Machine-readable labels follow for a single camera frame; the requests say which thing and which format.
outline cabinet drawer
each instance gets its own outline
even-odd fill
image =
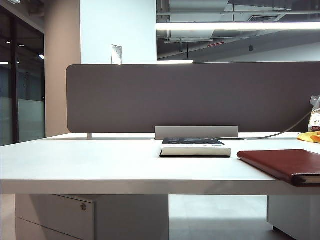
[[[15,216],[78,239],[94,239],[93,203],[58,195],[17,194]]]
[[[20,218],[16,219],[15,225],[17,240],[79,240]]]

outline cable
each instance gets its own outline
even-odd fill
[[[261,136],[261,137],[216,137],[217,140],[259,140],[259,139],[268,139],[271,137],[278,136],[280,134],[284,134],[286,132],[289,132],[291,129],[293,129],[295,126],[297,126],[299,123],[301,123],[306,117],[308,117],[312,113],[312,110],[308,112],[303,118],[301,118],[296,124],[288,128],[287,130],[284,130],[282,132],[279,132],[277,134],[269,135],[269,136]]]

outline glass wall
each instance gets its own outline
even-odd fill
[[[13,143],[10,18],[0,12],[0,143]]]
[[[17,24],[19,141],[45,138],[44,38]]]
[[[44,138],[44,35],[2,7],[0,23],[0,145]]]

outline gray divider panel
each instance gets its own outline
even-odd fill
[[[280,132],[320,94],[320,62],[71,65],[72,133],[153,133],[155,126]],[[306,132],[308,119],[295,130]]]

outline white cabinet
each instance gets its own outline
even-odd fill
[[[95,239],[94,204],[90,202],[59,195],[19,194],[15,196],[15,216],[17,223],[22,219],[77,239]],[[19,233],[25,228],[16,229]]]
[[[17,240],[79,240],[20,218],[16,219],[15,225]]]
[[[169,239],[166,194],[21,194],[15,208],[17,240]]]
[[[270,195],[268,222],[296,240],[319,240],[319,203],[319,195]]]

